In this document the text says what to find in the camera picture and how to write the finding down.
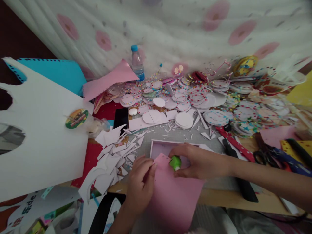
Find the black phone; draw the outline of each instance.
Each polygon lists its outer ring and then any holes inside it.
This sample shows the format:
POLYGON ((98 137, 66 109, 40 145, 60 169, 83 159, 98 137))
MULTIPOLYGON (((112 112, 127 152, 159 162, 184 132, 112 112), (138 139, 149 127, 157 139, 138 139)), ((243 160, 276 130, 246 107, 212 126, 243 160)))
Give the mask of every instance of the black phone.
POLYGON ((126 124, 125 127, 123 127, 122 129, 127 129, 129 128, 129 108, 121 108, 121 109, 117 109, 116 113, 115 113, 115 120, 114 120, 114 128, 117 128, 121 125, 126 124))

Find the plastic water bottle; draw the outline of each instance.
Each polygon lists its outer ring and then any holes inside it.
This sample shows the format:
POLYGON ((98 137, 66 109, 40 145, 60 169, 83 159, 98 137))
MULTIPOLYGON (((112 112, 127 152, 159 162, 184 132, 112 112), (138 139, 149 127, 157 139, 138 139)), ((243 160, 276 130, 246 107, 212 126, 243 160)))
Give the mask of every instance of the plastic water bottle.
POLYGON ((144 75, 144 67, 143 67, 143 61, 140 56, 140 53, 138 52, 137 45, 132 45, 131 46, 131 65, 132 65, 132 70, 133 72, 138 76, 139 82, 144 81, 145 75, 144 75))

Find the bottle label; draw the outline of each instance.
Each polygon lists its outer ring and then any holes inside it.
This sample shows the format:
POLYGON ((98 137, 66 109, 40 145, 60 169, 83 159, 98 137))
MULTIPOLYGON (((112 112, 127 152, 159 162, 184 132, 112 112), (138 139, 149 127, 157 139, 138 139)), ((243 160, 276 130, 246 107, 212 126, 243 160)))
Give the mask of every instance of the bottle label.
POLYGON ((137 81, 144 81, 144 79, 145 79, 145 74, 143 73, 143 74, 141 74, 141 75, 138 75, 138 78, 139 78, 139 80, 137 80, 137 81))

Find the pink cardstock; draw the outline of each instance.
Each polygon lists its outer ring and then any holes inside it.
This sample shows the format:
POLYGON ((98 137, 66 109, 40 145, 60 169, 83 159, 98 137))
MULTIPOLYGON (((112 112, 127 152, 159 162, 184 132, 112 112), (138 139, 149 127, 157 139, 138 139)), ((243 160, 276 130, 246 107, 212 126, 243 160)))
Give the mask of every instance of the pink cardstock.
POLYGON ((271 129, 260 130, 261 137, 264 143, 274 146, 275 148, 282 149, 280 145, 281 140, 286 140, 292 138, 295 140, 300 140, 296 135, 295 126, 282 126, 271 129))
POLYGON ((90 101, 99 96, 106 89, 117 82, 133 81, 138 77, 134 74, 127 61, 123 58, 121 62, 108 73, 98 80, 87 82, 83 85, 84 101, 90 101))
MULTIPOLYGON (((174 178, 174 171, 169 165, 170 159, 162 153, 154 162, 157 163, 155 186, 148 211, 161 225, 171 229, 173 233, 187 232, 204 181, 174 178)), ((186 166, 187 160, 182 160, 181 168, 186 166)))

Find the black strap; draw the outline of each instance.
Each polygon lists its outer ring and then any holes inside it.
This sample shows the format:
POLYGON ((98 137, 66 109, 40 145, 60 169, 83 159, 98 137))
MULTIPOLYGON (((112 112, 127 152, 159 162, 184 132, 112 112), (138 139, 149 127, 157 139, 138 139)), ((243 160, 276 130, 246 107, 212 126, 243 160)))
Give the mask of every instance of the black strap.
POLYGON ((110 207, 113 204, 114 199, 117 198, 120 204, 123 204, 126 200, 126 195, 119 193, 107 193, 94 216, 92 225, 89 230, 89 234, 103 234, 105 229, 105 224, 107 221, 108 214, 110 212, 110 207))

